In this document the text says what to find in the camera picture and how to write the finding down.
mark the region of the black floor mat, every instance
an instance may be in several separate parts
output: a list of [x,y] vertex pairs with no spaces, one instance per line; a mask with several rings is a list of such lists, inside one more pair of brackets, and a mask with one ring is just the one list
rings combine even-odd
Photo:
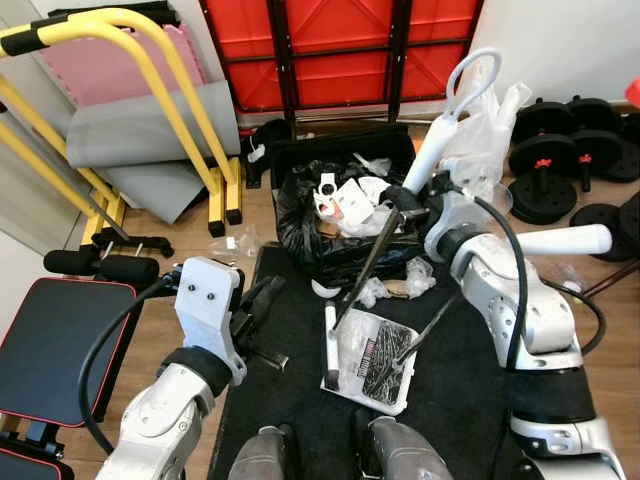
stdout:
[[[264,425],[286,422],[298,435],[304,480],[352,480],[349,421],[360,406],[320,390],[324,301],[284,249],[265,247],[256,278],[272,274],[286,277],[287,285],[259,343],[291,360],[282,375],[261,362],[249,363],[245,381],[229,392],[208,479],[227,480],[248,438]],[[445,268],[436,267],[435,275],[437,286],[422,297],[381,300],[372,311],[422,330],[458,288]],[[424,435],[456,480],[486,478],[502,415],[503,375],[487,327],[471,305],[459,302],[434,328],[418,352],[415,371],[409,405],[398,421]],[[508,438],[497,478],[507,478],[518,458]]]

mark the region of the red panel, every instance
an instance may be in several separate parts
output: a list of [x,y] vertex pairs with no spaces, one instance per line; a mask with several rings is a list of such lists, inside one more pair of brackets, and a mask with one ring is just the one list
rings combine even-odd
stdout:
[[469,35],[478,0],[414,0],[409,42]]
[[460,61],[464,45],[416,47],[407,51],[402,97],[444,93],[449,74]]
[[244,108],[282,108],[275,61],[229,65],[231,83]]
[[222,53],[229,58],[273,55],[267,2],[206,0]]
[[381,101],[386,61],[384,52],[296,60],[300,103]]
[[390,0],[286,0],[295,53],[386,45]]

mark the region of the trash pick-up tool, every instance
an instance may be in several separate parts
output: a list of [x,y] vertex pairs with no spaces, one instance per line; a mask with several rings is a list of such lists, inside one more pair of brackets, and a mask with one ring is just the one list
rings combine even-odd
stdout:
[[[493,57],[491,74],[454,108],[456,80],[465,67],[485,55]],[[454,68],[447,82],[444,113],[431,124],[402,184],[404,189],[413,195],[422,190],[457,130],[458,117],[494,82],[500,63],[496,49],[482,48]],[[402,221],[401,209],[397,204],[392,209],[343,307],[338,310],[333,302],[328,302],[325,308],[326,370],[321,388],[387,415],[398,415],[407,406],[415,351],[428,332],[418,335],[411,328],[352,307]]]

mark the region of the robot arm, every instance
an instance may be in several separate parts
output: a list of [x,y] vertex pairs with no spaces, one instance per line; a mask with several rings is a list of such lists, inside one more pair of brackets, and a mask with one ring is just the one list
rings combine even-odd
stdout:
[[[587,228],[591,230],[565,229],[545,235],[549,244],[556,245],[553,236],[569,231],[575,245],[576,235],[597,233],[600,226]],[[467,301],[482,314],[498,362],[505,368],[518,303],[515,258],[505,241],[472,230],[469,225],[450,230],[436,248],[451,262],[451,275]],[[541,248],[537,242],[530,248],[521,244],[525,253]],[[506,375],[510,429],[526,454],[513,478],[624,480],[606,420],[596,415],[593,406],[571,309],[557,291],[541,282],[528,261],[526,270],[525,328],[515,371]]]
[[185,262],[175,303],[184,347],[127,406],[115,450],[96,478],[179,479],[215,397],[246,376],[245,360],[256,354],[284,368],[286,357],[259,351],[251,340],[284,279],[266,278],[241,298],[243,283],[242,272],[227,265],[204,257]]

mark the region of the pink foam mat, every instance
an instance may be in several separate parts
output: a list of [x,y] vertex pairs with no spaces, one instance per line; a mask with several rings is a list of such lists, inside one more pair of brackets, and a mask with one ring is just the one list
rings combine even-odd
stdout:
[[[186,25],[166,25],[194,86],[206,83]],[[146,50],[169,90],[178,84],[160,48],[148,36],[128,32]],[[41,50],[41,55],[77,107],[151,95],[136,62],[119,46],[100,38],[80,38]]]

